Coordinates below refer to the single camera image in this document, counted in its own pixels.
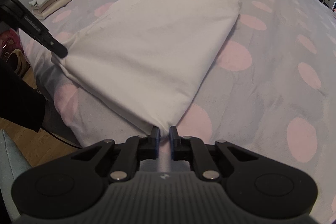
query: white folded shirt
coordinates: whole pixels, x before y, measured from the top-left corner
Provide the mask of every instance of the white folded shirt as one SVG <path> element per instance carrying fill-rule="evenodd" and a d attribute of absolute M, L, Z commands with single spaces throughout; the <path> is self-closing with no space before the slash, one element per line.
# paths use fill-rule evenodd
<path fill-rule="evenodd" d="M 68 55 L 52 61 L 122 117 L 136 126 L 137 121 L 156 125 L 166 136 L 191 104 L 240 4 L 119 0 L 62 42 Z"/>

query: metal screw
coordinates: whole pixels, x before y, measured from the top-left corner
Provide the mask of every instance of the metal screw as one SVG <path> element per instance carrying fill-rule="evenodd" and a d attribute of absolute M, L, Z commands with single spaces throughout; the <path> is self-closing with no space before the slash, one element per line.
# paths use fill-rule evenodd
<path fill-rule="evenodd" d="M 203 172 L 202 176 L 206 179 L 213 180 L 219 178 L 219 173 L 215 170 L 207 170 Z"/>
<path fill-rule="evenodd" d="M 124 171 L 114 171 L 110 174 L 110 177 L 114 180 L 121 180 L 127 177 L 127 173 L 125 173 Z"/>

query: bed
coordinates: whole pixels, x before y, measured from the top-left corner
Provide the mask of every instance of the bed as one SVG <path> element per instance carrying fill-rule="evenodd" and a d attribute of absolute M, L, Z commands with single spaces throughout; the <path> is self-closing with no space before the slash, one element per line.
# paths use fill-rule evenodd
<path fill-rule="evenodd" d="M 43 23 L 62 42 L 116 1 L 73 0 Z M 81 145 L 144 134 L 66 78 L 48 50 L 20 36 L 39 89 Z M 319 189 L 311 215 L 330 223 L 336 219 L 335 87 L 336 21 L 327 7 L 318 0 L 242 0 L 236 24 L 177 128 L 181 136 L 209 144 L 225 139 L 307 172 Z M 170 161 L 162 140 L 159 159 L 141 168 L 187 166 Z"/>

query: black cable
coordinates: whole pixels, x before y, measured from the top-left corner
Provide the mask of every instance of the black cable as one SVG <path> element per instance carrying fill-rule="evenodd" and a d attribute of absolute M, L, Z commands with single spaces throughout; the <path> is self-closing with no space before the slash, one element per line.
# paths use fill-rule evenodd
<path fill-rule="evenodd" d="M 68 143 L 68 142 L 62 140 L 61 138 L 58 138 L 56 135 L 54 135 L 53 133 L 49 132 L 49 131 L 46 130 L 44 127 L 41 127 L 41 129 L 43 129 L 45 132 L 49 133 L 49 134 L 50 134 L 51 136 L 53 136 L 55 139 L 58 139 L 58 140 L 61 141 L 62 143 L 67 144 L 68 146 L 71 146 L 71 147 L 73 147 L 73 148 L 77 148 L 77 149 L 82 149 L 82 147 L 78 147 L 78 146 L 76 146 L 76 145 L 73 145 L 73 144 L 71 144 L 71 143 Z"/>

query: gray chair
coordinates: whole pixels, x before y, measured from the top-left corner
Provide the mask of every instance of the gray chair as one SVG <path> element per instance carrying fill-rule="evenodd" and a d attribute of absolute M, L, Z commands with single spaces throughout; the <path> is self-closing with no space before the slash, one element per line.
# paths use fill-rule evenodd
<path fill-rule="evenodd" d="M 30 164 L 17 148 L 16 144 L 8 136 L 6 131 L 0 129 L 0 190 L 11 221 L 20 217 L 11 197 L 12 184 L 20 174 L 30 168 Z"/>

